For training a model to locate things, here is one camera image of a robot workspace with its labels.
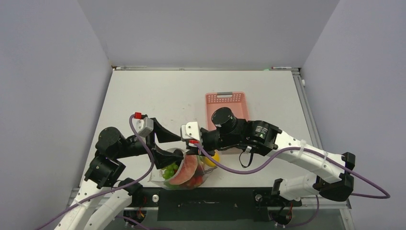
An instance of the basket handle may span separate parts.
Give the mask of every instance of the basket handle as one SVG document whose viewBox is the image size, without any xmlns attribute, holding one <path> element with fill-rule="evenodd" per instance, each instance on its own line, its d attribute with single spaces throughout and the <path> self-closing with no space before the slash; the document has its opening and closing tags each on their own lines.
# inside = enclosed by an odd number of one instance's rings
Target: basket handle
<svg viewBox="0 0 406 230">
<path fill-rule="evenodd" d="M 218 92 L 217 98 L 230 98 L 233 96 L 233 92 Z"/>
</svg>

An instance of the metal frame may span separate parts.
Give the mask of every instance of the metal frame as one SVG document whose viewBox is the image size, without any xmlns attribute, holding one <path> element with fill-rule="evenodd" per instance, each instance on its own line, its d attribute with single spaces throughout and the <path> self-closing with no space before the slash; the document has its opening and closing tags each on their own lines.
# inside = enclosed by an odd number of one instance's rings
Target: metal frame
<svg viewBox="0 0 406 230">
<path fill-rule="evenodd" d="M 315 146 L 319 149 L 323 149 L 323 146 L 322 146 L 321 140 L 320 140 L 320 136 L 317 131 L 316 123 L 313 118 L 312 111 L 310 110 L 309 102 L 307 100 L 307 96 L 305 93 L 305 87 L 303 85 L 303 81 L 302 81 L 302 77 L 300 76 L 300 72 L 298 72 L 298 73 L 292 72 L 292 75 L 293 75 L 294 83 L 296 85 L 297 94 L 299 95 L 300 103 L 302 104 L 303 113 L 304 113 L 304 116 L 306 119 L 307 127 L 309 129 L 310 138 L 312 140 L 313 146 Z M 350 209 L 351 209 L 350 200 L 348 199 L 344 203 L 345 203 L 346 207 L 339 208 L 341 217 L 342 217 L 342 220 L 344 223 L 344 227 L 346 230 L 355 230 L 354 221 L 352 220 L 352 216 L 351 216 L 351 212 L 350 212 Z"/>
<path fill-rule="evenodd" d="M 153 68 L 153 67 L 146 67 L 146 66 L 132 66 L 132 67 L 113 67 L 115 71 L 136 71 L 136 70 L 174 70 L 174 71 L 185 71 L 185 70 L 262 70 L 262 69 L 241 69 L 241 68 Z M 302 77 L 300 76 L 299 68 L 292 68 L 292 69 L 269 69 L 269 71 L 291 71 L 293 75 L 293 80 L 296 85 L 297 93 L 299 96 L 300 103 L 302 105 L 303 113 L 305 116 L 305 120 L 307 123 L 307 127 L 309 129 L 310 138 L 312 141 L 313 146 L 323 149 L 320 136 L 317 131 L 316 123 L 314 121 L 312 112 L 310 110 L 310 106 L 307 100 L 307 96 L 305 93 L 305 87 L 302 82 Z M 73 199 L 75 198 L 76 194 L 78 193 L 79 188 L 73 188 L 72 192 L 69 197 L 68 206 L 72 203 Z M 99 208 L 103 205 L 109 197 L 104 197 L 101 202 L 99 203 Z M 346 230 L 355 230 L 354 222 L 351 216 L 351 205 L 350 201 L 347 200 L 345 202 L 335 202 L 324 199 L 322 197 L 319 198 L 320 201 L 320 209 L 339 209 L 341 213 L 341 217 L 345 226 Z M 302 198 L 302 207 L 297 207 L 297 209 L 315 209 L 316 208 L 316 199 L 315 197 L 304 197 Z M 134 210 L 138 209 L 137 207 L 127 207 L 125 210 Z M 146 207 L 142 208 L 144 210 L 158 210 L 157 207 Z"/>
</svg>

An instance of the cable tie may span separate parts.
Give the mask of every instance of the cable tie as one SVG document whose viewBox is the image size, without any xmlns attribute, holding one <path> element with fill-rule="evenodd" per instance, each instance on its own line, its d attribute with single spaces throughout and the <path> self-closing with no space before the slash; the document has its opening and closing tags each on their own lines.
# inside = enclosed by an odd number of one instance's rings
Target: cable tie
<svg viewBox="0 0 406 230">
<path fill-rule="evenodd" d="M 323 151 L 323 154 L 324 154 L 324 159 L 323 159 L 323 161 L 321 162 L 320 168 L 322 168 L 323 165 L 324 165 L 324 163 L 326 162 L 326 159 L 327 159 L 327 156 L 328 156 L 328 152 Z"/>
<path fill-rule="evenodd" d="M 75 202 L 76 204 L 78 204 L 80 207 L 86 208 L 86 206 L 85 206 L 84 204 L 82 204 L 82 203 L 79 203 L 79 200 L 77 200 L 77 199 L 73 199 L 73 202 Z"/>
<path fill-rule="evenodd" d="M 299 153 L 297 154 L 297 158 L 300 159 L 300 157 L 303 154 L 303 150 L 305 149 L 305 145 L 306 145 L 306 141 L 305 140 L 301 140 L 300 141 L 300 150 Z"/>
</svg>

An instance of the pink plastic basket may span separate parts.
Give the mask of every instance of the pink plastic basket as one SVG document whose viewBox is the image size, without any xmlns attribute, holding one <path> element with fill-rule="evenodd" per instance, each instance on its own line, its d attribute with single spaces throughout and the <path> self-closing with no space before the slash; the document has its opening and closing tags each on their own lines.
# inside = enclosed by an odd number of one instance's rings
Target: pink plastic basket
<svg viewBox="0 0 406 230">
<path fill-rule="evenodd" d="M 243 92 L 213 92 L 206 94 L 206 121 L 208 130 L 215 130 L 212 123 L 213 113 L 221 108 L 228 107 L 237 118 L 249 120 L 247 101 Z"/>
</svg>

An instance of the wire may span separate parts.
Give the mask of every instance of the wire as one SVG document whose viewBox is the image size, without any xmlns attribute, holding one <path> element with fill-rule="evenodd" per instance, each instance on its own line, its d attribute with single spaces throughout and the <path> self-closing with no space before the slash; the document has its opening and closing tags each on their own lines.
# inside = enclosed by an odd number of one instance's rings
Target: wire
<svg viewBox="0 0 406 230">
<path fill-rule="evenodd" d="M 116 216 L 116 218 L 121 218 L 121 219 L 125 219 L 125 220 L 129 220 L 129 221 L 131 221 L 131 222 L 133 222 L 134 224 L 136 224 L 137 226 L 134 226 L 135 228 L 143 228 L 143 229 L 146 229 L 146 230 L 172 230 L 172 229 L 169 229 L 169 228 L 147 228 L 147 227 L 145 227 L 145 226 L 143 226 L 142 224 L 140 224 L 140 223 L 138 223 L 136 220 L 134 220 L 134 219 L 131 219 L 131 218 L 129 218 L 129 217 L 125 217 L 125 216 Z"/>
<path fill-rule="evenodd" d="M 248 167 L 251 165 L 251 163 L 252 163 L 252 159 L 254 159 L 254 153 L 253 153 L 253 152 L 251 153 L 251 156 L 249 157 L 249 162 L 248 162 L 248 164 L 245 166 L 245 165 L 243 165 L 242 162 L 241 162 L 241 155 L 242 155 L 244 152 L 245 152 L 245 151 L 242 151 L 242 152 L 240 153 L 240 156 L 238 157 L 238 159 L 239 159 L 240 164 L 241 164 L 241 166 L 242 166 L 243 168 L 248 168 Z"/>
<path fill-rule="evenodd" d="M 291 215 L 290 215 L 290 220 L 292 221 L 292 219 L 293 219 L 293 209 L 290 211 L 291 212 Z"/>
<path fill-rule="evenodd" d="M 289 213 L 291 213 L 291 212 L 292 212 L 292 209 L 293 209 L 293 202 L 291 202 L 291 208 L 289 209 L 288 214 L 286 214 L 287 216 L 289 215 Z"/>
<path fill-rule="evenodd" d="M 308 223 L 312 222 L 312 220 L 314 220 L 314 219 L 316 218 L 316 216 L 318 215 L 318 212 L 319 212 L 319 210 L 320 210 L 320 201 L 318 200 L 318 196 L 317 196 L 317 195 L 316 195 L 316 201 L 317 201 L 316 212 L 312 215 L 311 218 L 309 218 L 309 219 L 306 220 L 305 222 L 298 223 L 298 224 L 292 224 L 292 225 L 282 225 L 282 224 L 278 224 L 278 223 L 277 223 L 277 225 L 278 225 L 278 226 L 285 227 L 285 228 L 293 228 L 293 227 L 303 226 L 303 225 L 305 225 L 305 224 L 308 224 Z"/>
<path fill-rule="evenodd" d="M 285 205 L 283 205 L 282 207 L 281 207 L 281 209 L 279 209 L 279 211 L 278 211 L 278 215 L 280 215 L 281 213 L 282 213 L 282 211 L 283 211 L 283 209 L 285 208 L 286 206 Z"/>
<path fill-rule="evenodd" d="M 141 208 L 142 208 L 142 207 L 140 207 L 140 208 L 138 209 L 138 213 L 140 214 L 140 216 L 142 216 L 142 218 L 145 218 L 144 214 L 142 214 L 142 212 L 141 212 Z"/>
<path fill-rule="evenodd" d="M 117 180 L 116 183 L 117 183 L 117 182 L 121 182 L 121 181 L 122 181 L 122 180 Z M 115 183 L 114 183 L 114 184 L 115 184 Z M 113 186 L 110 188 L 110 190 L 112 190 L 112 189 L 114 189 L 114 188 L 117 188 L 117 187 L 114 187 L 114 185 L 113 185 Z M 111 192 L 111 193 L 114 194 L 114 192 Z"/>
<path fill-rule="evenodd" d="M 146 176 L 148 176 L 148 175 L 151 173 L 152 169 L 154 168 L 154 155 L 152 155 L 151 150 L 148 148 L 148 146 L 146 145 L 146 143 L 142 140 L 142 138 L 140 137 L 140 135 L 139 135 L 139 134 L 137 133 L 137 131 L 135 130 L 134 124 L 133 124 L 133 119 L 134 119 L 134 115 L 131 115 L 131 116 L 130 116 L 130 127 L 131 127 L 131 130 L 134 132 L 134 135 L 137 137 L 137 139 L 141 142 L 142 146 L 145 148 L 145 150 L 146 150 L 147 153 L 148 153 L 149 159 L 151 160 L 151 166 L 149 167 L 148 171 L 147 171 L 144 175 L 142 175 L 140 178 L 136 179 L 135 181 L 133 181 L 133 182 L 131 182 L 131 183 L 128 183 L 128 184 L 123 185 L 123 186 L 119 186 L 119 187 L 117 187 L 117 188 L 115 188 L 115 189 L 111 189 L 111 190 L 107 190 L 107 191 L 104 191 L 104 192 L 100 192 L 100 193 L 96 193 L 96 194 L 94 194 L 94 195 L 91 195 L 91 196 L 89 196 L 89 197 L 87 197 L 87 198 L 85 198 L 85 199 L 79 201 L 80 204 L 83 203 L 83 202 L 85 202 L 85 201 L 88 201 L 88 200 L 91 200 L 91 199 L 93 199 L 93 198 L 96 198 L 96 197 L 98 197 L 98 196 L 103 196 L 103 195 L 105 195 L 105 194 L 107 194 L 107 193 L 115 192 L 115 191 L 117 191 L 117 190 L 120 190 L 120 189 L 129 187 L 129 186 L 132 186 L 133 184 L 136 184 L 136 183 L 140 182 L 142 179 L 146 178 Z M 45 226 L 47 226 L 48 224 L 52 223 L 53 221 L 55 221 L 56 219 L 58 219 L 60 216 L 62 216 L 62 215 L 64 215 L 65 213 L 69 212 L 70 210 L 76 208 L 77 206 L 79 206 L 79 204 L 77 204 L 77 203 L 74 204 L 74 205 L 71 205 L 71 206 L 68 207 L 67 209 L 63 210 L 62 212 L 60 212 L 59 214 L 57 214 L 56 216 L 54 216 L 53 218 L 51 218 L 47 223 L 45 223 L 45 224 L 39 226 L 39 227 L 36 228 L 35 230 L 40 230 L 40 229 L 42 229 L 43 227 L 45 227 Z"/>
<path fill-rule="evenodd" d="M 222 164 L 220 164 L 219 162 L 215 161 L 204 149 L 203 147 L 199 144 L 199 143 L 195 143 L 195 146 L 197 148 L 199 148 L 199 150 L 203 153 L 204 156 L 206 156 L 211 162 L 213 162 L 215 165 L 217 165 L 219 168 L 222 168 L 226 171 L 229 171 L 231 173 L 236 173 L 236 174 L 242 174 L 242 175 L 247 175 L 247 174 L 252 174 L 252 173 L 256 173 L 259 170 L 265 168 L 265 166 L 267 166 L 273 159 L 275 159 L 279 154 L 286 152 L 286 151 L 290 151 L 290 150 L 300 150 L 300 147 L 286 147 L 283 149 L 280 149 L 278 151 L 276 151 L 276 153 L 274 153 L 272 156 L 269 157 L 269 159 L 267 159 L 261 166 L 259 166 L 256 169 L 253 170 L 248 170 L 248 171 L 239 171 L 239 170 L 234 170 L 234 169 L 230 169 Z M 324 158 L 325 156 L 315 150 L 312 149 L 303 149 L 303 151 L 305 152 L 309 152 L 312 153 L 318 157 Z M 350 174 L 354 175 L 355 177 L 360 178 L 361 180 L 365 181 L 366 183 L 370 184 L 372 187 L 378 189 L 379 191 L 381 191 L 384 195 L 368 195 L 368 194 L 359 194 L 359 193 L 351 193 L 352 196 L 361 196 L 361 197 L 366 197 L 366 198 L 374 198 L 374 199 L 389 199 L 391 197 L 391 195 L 385 191 L 383 188 L 381 188 L 380 186 L 378 186 L 377 184 L 375 184 L 374 182 L 368 180 L 367 178 L 359 175 L 358 173 L 354 172 L 351 169 L 348 169 L 344 166 L 342 166 L 341 164 L 333 161 L 332 159 L 326 157 L 326 160 L 332 164 L 334 164 L 335 166 L 349 172 Z"/>
</svg>

